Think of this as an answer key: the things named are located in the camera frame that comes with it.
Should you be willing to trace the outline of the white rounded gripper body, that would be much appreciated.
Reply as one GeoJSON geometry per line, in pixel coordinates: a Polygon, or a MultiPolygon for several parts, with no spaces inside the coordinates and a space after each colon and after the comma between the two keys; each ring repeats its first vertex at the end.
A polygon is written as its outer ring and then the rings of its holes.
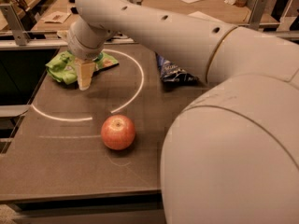
{"type": "Polygon", "coordinates": [[[94,60],[114,31],[93,27],[82,18],[71,24],[66,40],[73,55],[81,60],[94,60]]]}

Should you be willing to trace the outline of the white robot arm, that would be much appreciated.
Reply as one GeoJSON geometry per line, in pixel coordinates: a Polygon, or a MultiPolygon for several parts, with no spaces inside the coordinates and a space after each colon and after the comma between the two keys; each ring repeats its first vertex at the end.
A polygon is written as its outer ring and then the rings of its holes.
{"type": "Polygon", "coordinates": [[[207,85],[164,139],[167,224],[299,224],[299,45],[132,0],[76,8],[67,42],[80,59],[120,32],[207,85]]]}

